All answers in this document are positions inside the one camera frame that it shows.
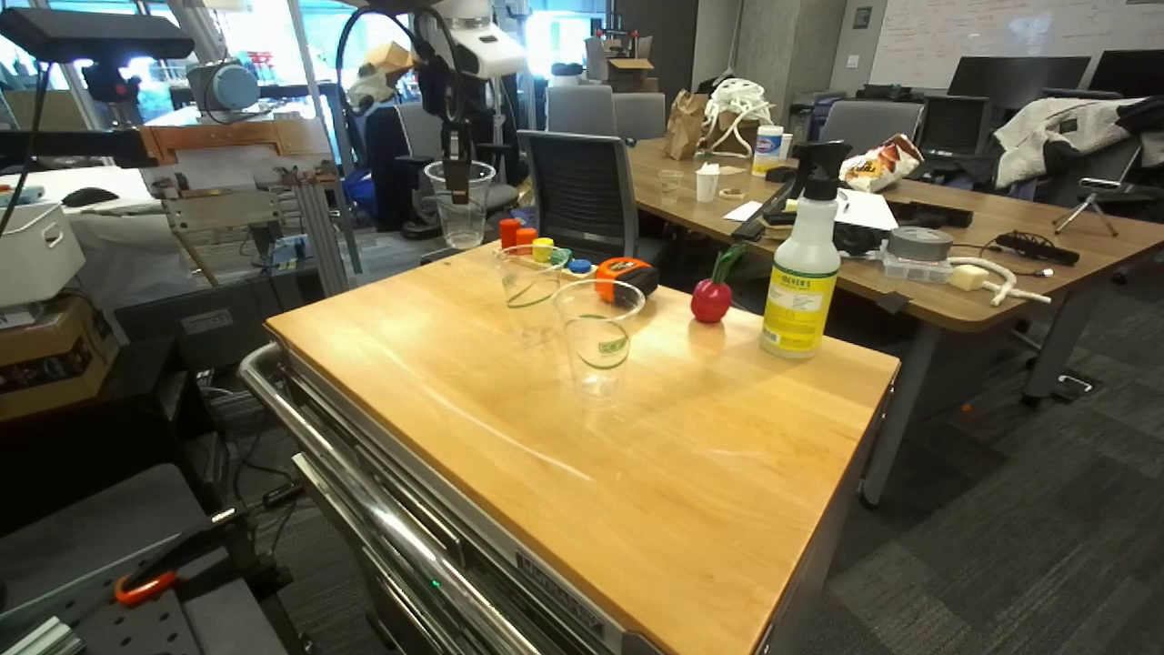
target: table leg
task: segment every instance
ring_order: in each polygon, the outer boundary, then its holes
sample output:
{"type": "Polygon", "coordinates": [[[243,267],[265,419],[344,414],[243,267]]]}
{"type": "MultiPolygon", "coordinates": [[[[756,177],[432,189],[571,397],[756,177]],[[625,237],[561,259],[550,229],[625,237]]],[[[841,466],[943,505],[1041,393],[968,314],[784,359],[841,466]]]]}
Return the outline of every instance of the table leg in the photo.
{"type": "Polygon", "coordinates": [[[1050,316],[1050,330],[1041,343],[1023,402],[1047,402],[1064,374],[1064,359],[1099,307],[1099,293],[1064,295],[1050,316]]]}
{"type": "Polygon", "coordinates": [[[883,424],[883,431],[880,431],[880,438],[873,445],[873,462],[869,462],[865,479],[863,479],[865,505],[875,505],[880,496],[883,496],[887,474],[889,474],[889,466],[899,460],[899,449],[905,441],[905,431],[911,424],[911,409],[917,409],[921,385],[925,385],[925,380],[932,370],[939,336],[943,330],[936,325],[921,322],[917,330],[911,330],[911,343],[910,343],[910,351],[902,356],[902,374],[899,374],[899,391],[893,391],[899,404],[887,413],[887,424],[883,424]]]}

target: box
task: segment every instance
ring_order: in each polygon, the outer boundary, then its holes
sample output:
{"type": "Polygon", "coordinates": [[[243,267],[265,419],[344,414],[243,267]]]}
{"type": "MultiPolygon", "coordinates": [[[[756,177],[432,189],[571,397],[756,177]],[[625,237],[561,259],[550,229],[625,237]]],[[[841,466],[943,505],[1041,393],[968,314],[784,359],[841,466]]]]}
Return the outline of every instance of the box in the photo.
{"type": "Polygon", "coordinates": [[[0,307],[55,299],[84,267],[59,204],[16,204],[0,240],[0,307]]]}
{"type": "Polygon", "coordinates": [[[658,91],[649,57],[608,57],[612,91],[658,91]]]}
{"type": "Polygon", "coordinates": [[[60,295],[42,322],[0,330],[0,424],[97,397],[116,351],[84,295],[60,295]]]}

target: desk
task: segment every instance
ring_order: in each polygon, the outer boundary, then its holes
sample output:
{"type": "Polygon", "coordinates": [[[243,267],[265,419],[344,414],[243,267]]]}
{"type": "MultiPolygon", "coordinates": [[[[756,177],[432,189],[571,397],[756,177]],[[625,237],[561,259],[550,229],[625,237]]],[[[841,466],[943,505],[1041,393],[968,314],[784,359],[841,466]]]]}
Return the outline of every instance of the desk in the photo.
{"type": "MultiPolygon", "coordinates": [[[[640,142],[635,151],[630,151],[630,175],[631,175],[640,211],[669,220],[693,234],[731,237],[738,222],[728,222],[722,211],[731,211],[742,202],[765,202],[776,194],[776,187],[760,177],[722,177],[719,189],[728,194],[719,202],[693,204],[693,168],[699,160],[669,160],[662,142],[640,142]]],[[[910,177],[889,187],[883,198],[973,211],[973,222],[968,229],[957,229],[957,243],[970,243],[970,251],[963,255],[973,255],[978,243],[988,243],[995,234],[1007,234],[1007,229],[1056,237],[1050,222],[1064,216],[1064,206],[1050,206],[1050,204],[925,187],[910,177]]],[[[1056,391],[1056,380],[1064,367],[1069,351],[1090,314],[1090,299],[1096,299],[1090,286],[1107,279],[1114,269],[1164,248],[1164,226],[1131,222],[1131,220],[1114,220],[1114,222],[1119,237],[1110,237],[1103,220],[1096,216],[1080,220],[1069,234],[1056,237],[1060,248],[1080,251],[1080,262],[1056,267],[1056,276],[1047,279],[1023,276],[1023,286],[1031,286],[1056,299],[1056,330],[1047,336],[1041,359],[1025,381],[1025,397],[1031,402],[1045,402],[1056,391]]],[[[988,255],[988,259],[1007,269],[1041,269],[1010,255],[988,255]]],[[[883,276],[880,267],[873,262],[842,262],[836,284],[875,307],[902,307],[902,314],[921,322],[917,337],[902,359],[902,381],[899,381],[902,404],[889,413],[889,424],[873,453],[873,471],[865,476],[865,499],[880,501],[887,471],[893,462],[893,453],[911,414],[911,402],[926,380],[939,330],[988,330],[1007,316],[1016,316],[1025,302],[1007,299],[1005,307],[988,307],[985,295],[968,295],[968,293],[936,286],[936,284],[905,284],[905,279],[883,276]]]]}
{"type": "MultiPolygon", "coordinates": [[[[795,579],[820,582],[817,551],[899,365],[836,337],[790,365],[760,351],[760,316],[700,326],[686,295],[658,286],[631,380],[594,404],[557,347],[514,343],[491,248],[267,322],[295,370],[367,425],[349,466],[390,460],[436,524],[474,524],[464,544],[535,579],[535,596],[550,585],[545,607],[574,596],[561,616],[608,653],[631,638],[685,655],[756,647],[795,579]]],[[[243,380],[284,409],[253,356],[243,380]]],[[[341,449],[335,431],[298,441],[318,462],[341,449]]]]}

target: cardboard box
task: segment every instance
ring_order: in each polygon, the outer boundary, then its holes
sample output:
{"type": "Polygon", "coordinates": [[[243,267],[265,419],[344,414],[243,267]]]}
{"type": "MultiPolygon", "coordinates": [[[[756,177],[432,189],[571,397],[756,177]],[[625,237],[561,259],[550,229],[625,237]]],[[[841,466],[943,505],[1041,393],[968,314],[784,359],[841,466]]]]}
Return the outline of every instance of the cardboard box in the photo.
{"type": "Polygon", "coordinates": [[[97,397],[116,351],[84,295],[60,295],[42,322],[0,330],[0,424],[97,397]]]}
{"type": "Polygon", "coordinates": [[[649,57],[608,57],[612,91],[658,91],[649,57]]]}

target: drawer handle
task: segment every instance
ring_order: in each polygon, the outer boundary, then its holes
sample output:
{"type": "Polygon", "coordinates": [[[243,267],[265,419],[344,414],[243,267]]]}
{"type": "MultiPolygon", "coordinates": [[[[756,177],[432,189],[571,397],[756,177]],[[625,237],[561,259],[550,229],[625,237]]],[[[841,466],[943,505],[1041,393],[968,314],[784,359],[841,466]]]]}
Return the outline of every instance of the drawer handle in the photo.
{"type": "Polygon", "coordinates": [[[377,501],[373,484],[344,462],[344,456],[326,445],[326,438],[261,374],[267,359],[278,356],[278,347],[267,343],[243,356],[240,380],[253,391],[253,397],[298,438],[298,445],[318,460],[326,471],[344,474],[344,493],[367,511],[367,521],[413,563],[436,582],[436,592],[454,603],[464,622],[474,622],[485,642],[497,653],[527,653],[538,647],[449,563],[441,551],[432,551],[412,524],[391,513],[391,505],[377,501]]]}

